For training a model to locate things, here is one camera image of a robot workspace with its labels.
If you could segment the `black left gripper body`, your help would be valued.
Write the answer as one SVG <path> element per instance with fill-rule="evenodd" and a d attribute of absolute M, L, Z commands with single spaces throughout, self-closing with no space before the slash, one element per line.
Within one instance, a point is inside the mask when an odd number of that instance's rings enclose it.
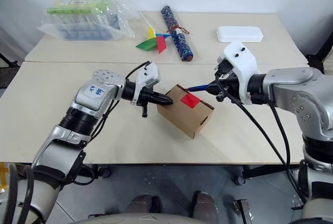
<path fill-rule="evenodd" d="M 148 117 L 148 103 L 155 104 L 156 100 L 154 99 L 153 91 L 141 91 L 137 100 L 136 105 L 142 108 L 142 117 Z"/>

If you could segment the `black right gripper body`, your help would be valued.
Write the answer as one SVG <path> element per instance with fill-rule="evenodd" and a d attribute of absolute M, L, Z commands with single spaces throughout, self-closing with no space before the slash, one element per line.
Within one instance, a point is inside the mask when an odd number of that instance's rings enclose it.
<path fill-rule="evenodd" d="M 227 59 L 218 61 L 214 74 L 216 82 L 221 86 L 221 92 L 216 96 L 218 102 L 222 102 L 226 97 L 232 97 L 232 101 L 241 102 L 239 81 L 232 69 L 233 65 Z"/>

